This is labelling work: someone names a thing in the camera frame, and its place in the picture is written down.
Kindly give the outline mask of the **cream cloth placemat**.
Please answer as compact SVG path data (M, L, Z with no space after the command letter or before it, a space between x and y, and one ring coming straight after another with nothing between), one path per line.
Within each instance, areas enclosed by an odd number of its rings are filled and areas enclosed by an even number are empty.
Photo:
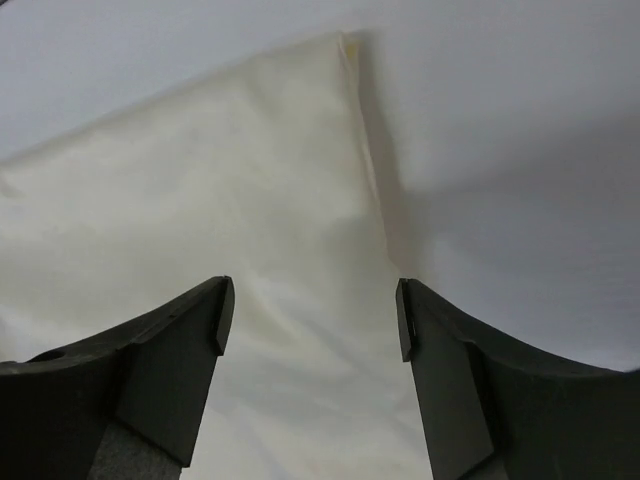
M1 166L1 356L230 276L189 479L426 479L355 39L264 53Z

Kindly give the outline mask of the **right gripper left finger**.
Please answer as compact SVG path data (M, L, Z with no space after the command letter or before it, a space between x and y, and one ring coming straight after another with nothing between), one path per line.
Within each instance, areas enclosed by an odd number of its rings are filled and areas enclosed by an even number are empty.
M214 277L137 318L1 365L5 479L177 479L191 464L235 292Z

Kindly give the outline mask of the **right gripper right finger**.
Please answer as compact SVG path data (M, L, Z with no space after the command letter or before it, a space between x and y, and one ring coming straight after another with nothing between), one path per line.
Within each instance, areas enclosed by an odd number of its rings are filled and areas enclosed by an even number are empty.
M554 355L415 279L396 289L437 479L635 479L639 374Z

